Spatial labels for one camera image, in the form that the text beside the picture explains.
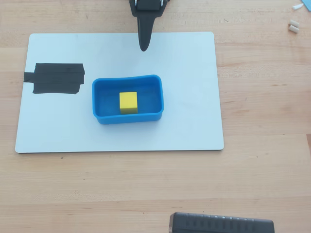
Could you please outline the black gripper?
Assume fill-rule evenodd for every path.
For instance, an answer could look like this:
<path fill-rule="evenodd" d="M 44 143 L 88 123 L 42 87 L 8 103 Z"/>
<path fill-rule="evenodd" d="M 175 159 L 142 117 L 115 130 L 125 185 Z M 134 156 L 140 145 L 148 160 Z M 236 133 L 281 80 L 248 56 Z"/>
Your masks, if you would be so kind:
<path fill-rule="evenodd" d="M 168 2 L 170 0 L 129 0 L 132 15 L 138 17 L 138 40 L 142 51 L 149 47 L 155 17 L 163 15 Z"/>

